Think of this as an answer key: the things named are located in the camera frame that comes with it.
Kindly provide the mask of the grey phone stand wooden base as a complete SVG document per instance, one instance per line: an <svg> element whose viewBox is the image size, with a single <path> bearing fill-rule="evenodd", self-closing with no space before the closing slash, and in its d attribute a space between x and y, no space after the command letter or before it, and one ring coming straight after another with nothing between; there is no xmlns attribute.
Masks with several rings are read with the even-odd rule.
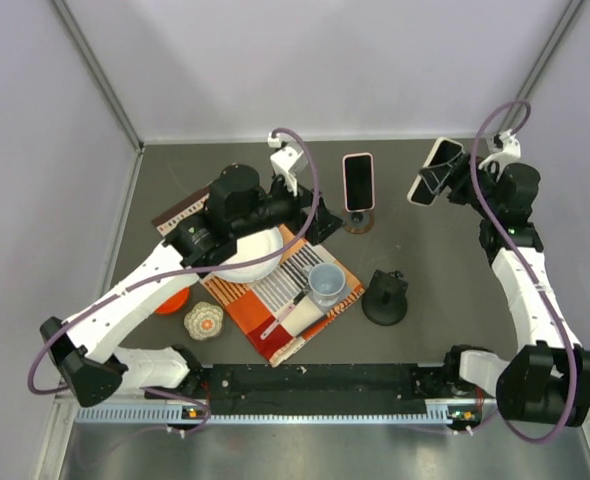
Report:
<svg viewBox="0 0 590 480"><path fill-rule="evenodd" d="M369 232L374 225L374 213L372 210L359 212L344 212L343 228L351 234L364 234Z"/></svg>

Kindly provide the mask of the pink case smartphone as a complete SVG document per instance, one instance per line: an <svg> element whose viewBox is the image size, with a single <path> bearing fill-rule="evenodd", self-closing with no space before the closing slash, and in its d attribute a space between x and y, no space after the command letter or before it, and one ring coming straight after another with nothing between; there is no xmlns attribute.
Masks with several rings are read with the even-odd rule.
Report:
<svg viewBox="0 0 590 480"><path fill-rule="evenodd" d="M347 154L342 159L344 205L348 212L375 206L374 158L370 153Z"/></svg>

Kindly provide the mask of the black round base clamp stand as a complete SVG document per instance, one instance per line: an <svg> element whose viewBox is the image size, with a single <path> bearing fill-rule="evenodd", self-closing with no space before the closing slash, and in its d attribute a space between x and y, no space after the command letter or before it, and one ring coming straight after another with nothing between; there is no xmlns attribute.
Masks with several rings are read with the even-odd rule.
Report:
<svg viewBox="0 0 590 480"><path fill-rule="evenodd" d="M362 297L362 311L366 318L383 327L401 322L408 310L408 286L401 271L376 270Z"/></svg>

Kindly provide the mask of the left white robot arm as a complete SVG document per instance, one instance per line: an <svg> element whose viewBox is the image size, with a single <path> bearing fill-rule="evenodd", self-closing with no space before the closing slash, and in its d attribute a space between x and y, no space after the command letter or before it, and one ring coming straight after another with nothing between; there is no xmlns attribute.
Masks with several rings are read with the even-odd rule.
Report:
<svg viewBox="0 0 590 480"><path fill-rule="evenodd" d="M174 294L210 273L241 284L271 274L288 249L270 241L281 226L296 239L318 245L342 225L320 194L290 186L282 174L264 190L258 172L248 165L226 167L205 193L203 206L180 220L93 306L41 325L48 355L81 406L149 387L184 397L195 394L201 366L187 349L124 349L122 341Z"/></svg>

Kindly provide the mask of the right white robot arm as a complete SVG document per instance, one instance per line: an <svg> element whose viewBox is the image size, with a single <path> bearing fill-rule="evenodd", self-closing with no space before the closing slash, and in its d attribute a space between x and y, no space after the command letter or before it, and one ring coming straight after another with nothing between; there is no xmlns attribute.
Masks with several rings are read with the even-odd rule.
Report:
<svg viewBox="0 0 590 480"><path fill-rule="evenodd" d="M427 160L409 199L429 205L445 193L450 202L481 215L479 241L506 296L517 353L507 361L484 348L454 347L442 384L456 396L480 387L508 421L579 427L590 408L590 350L561 314L543 243L529 220L541 176L523 163L500 167L493 162L472 173L469 158L457 153Z"/></svg>

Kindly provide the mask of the light blue mug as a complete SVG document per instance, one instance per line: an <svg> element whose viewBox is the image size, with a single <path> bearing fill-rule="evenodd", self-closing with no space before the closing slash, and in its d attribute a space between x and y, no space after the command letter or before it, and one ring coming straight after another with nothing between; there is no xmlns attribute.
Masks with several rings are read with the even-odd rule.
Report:
<svg viewBox="0 0 590 480"><path fill-rule="evenodd" d="M340 266L323 262L306 266L304 272L312 298L318 305L330 307L339 301L346 286L346 275Z"/></svg>

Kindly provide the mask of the orange patterned cloth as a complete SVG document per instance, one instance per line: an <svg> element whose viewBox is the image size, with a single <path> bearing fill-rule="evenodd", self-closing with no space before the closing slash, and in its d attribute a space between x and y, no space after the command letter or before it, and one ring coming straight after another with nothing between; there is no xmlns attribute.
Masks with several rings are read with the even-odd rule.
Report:
<svg viewBox="0 0 590 480"><path fill-rule="evenodd" d="M346 286L336 304L320 306L309 292L272 334L266 340L261 340L261 333L300 291L308 287L304 268L323 262L340 264L324 246L313 246L300 239L283 254L279 265L261 280L238 284L220 279L212 273L200 284L232 318L256 351L271 366L277 367L301 350L365 293L358 278L344 269Z"/></svg>

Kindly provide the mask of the crocheted pastel coaster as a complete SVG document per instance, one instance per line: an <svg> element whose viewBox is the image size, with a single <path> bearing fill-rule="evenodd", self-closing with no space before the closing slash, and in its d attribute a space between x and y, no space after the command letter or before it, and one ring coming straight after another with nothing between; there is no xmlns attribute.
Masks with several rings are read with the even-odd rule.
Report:
<svg viewBox="0 0 590 480"><path fill-rule="evenodd" d="M196 341L217 337L223 330L223 309L208 302L198 302L184 317L183 324L189 336Z"/></svg>

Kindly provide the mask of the orange bowl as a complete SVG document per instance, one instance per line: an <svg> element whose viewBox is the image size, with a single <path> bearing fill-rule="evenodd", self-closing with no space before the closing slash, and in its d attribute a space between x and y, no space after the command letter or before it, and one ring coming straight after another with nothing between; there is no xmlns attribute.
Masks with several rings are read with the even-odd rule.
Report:
<svg viewBox="0 0 590 480"><path fill-rule="evenodd" d="M188 302L190 297L190 289L184 288L176 294L168 298L161 304L154 313L157 315L171 315L180 311Z"/></svg>

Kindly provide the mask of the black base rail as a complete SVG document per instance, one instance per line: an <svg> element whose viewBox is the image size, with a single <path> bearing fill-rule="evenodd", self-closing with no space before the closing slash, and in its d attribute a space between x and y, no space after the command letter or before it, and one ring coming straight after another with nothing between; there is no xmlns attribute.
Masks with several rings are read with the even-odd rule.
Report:
<svg viewBox="0 0 590 480"><path fill-rule="evenodd" d="M216 415L383 415L423 414L452 391L439 367L416 364L219 364L195 395Z"/></svg>

